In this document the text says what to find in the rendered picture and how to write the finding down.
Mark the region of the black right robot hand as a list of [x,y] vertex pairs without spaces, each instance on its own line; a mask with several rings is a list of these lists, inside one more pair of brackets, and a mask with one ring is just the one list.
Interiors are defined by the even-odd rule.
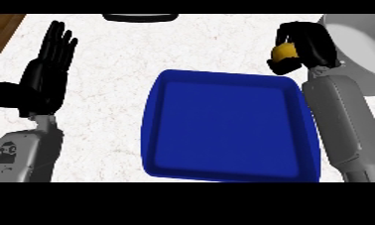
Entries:
[[307,69],[317,66],[324,68],[339,67],[333,41],[327,31],[317,23],[289,22],[277,28],[276,46],[282,43],[293,43],[296,57],[284,58],[267,65],[276,75],[284,75],[305,66]]

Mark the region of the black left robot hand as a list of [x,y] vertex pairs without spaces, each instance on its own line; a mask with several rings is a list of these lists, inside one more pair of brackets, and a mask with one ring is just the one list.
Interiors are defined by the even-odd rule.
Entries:
[[20,118],[53,115],[60,109],[76,44],[65,23],[53,21],[19,83],[0,82],[0,107],[16,108]]

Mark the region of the yellow lemon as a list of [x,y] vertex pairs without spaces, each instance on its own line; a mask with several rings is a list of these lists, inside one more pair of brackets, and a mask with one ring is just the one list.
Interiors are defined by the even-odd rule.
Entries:
[[296,57],[293,43],[282,43],[271,50],[273,62],[282,61],[284,58]]

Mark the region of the grey pot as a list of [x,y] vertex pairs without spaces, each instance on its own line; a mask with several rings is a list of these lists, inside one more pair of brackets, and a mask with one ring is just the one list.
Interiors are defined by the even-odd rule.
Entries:
[[324,27],[341,66],[329,75],[345,75],[357,83],[364,96],[375,96],[375,14],[323,14]]

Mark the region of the blue tray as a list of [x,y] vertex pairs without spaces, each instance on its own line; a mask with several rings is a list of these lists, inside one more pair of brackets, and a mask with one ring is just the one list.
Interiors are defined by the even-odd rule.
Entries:
[[292,79],[162,71],[144,104],[140,156],[153,176],[317,182],[318,141]]

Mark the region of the brown wooden panel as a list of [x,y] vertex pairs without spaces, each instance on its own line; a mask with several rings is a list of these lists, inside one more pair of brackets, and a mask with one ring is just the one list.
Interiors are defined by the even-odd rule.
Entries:
[[0,14],[0,53],[23,21],[25,14]]

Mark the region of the black flat object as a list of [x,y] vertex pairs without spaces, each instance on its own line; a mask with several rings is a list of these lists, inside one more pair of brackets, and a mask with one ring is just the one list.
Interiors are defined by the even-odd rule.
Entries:
[[128,23],[169,22],[178,17],[177,14],[103,14],[101,16],[107,21]]

